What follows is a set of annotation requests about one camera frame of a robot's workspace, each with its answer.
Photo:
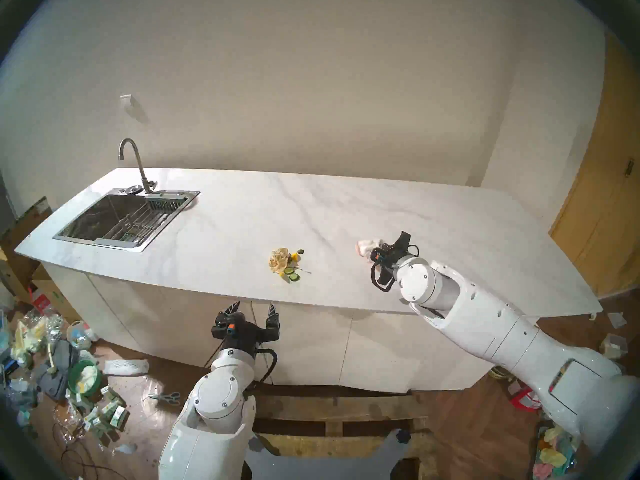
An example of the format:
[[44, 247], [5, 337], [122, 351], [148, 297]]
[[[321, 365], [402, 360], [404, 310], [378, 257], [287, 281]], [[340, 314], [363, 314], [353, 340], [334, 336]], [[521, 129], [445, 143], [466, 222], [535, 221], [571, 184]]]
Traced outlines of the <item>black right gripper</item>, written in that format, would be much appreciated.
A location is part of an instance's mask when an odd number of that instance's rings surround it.
[[370, 260], [374, 265], [380, 265], [380, 284], [395, 282], [393, 269], [399, 261], [412, 251], [417, 255], [417, 245], [410, 245], [411, 235], [402, 231], [392, 244], [381, 242], [381, 250], [372, 250]]

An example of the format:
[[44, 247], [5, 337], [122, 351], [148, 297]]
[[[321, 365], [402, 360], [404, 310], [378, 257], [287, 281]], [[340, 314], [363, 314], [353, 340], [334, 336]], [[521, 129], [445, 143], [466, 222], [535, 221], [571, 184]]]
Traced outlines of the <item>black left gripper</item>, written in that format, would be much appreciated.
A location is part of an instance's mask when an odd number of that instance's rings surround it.
[[220, 350], [255, 354], [259, 345], [279, 340], [279, 313], [273, 302], [269, 304], [264, 328], [247, 321], [244, 313], [238, 311], [240, 304], [241, 301], [235, 301], [216, 316], [211, 335], [222, 341]]

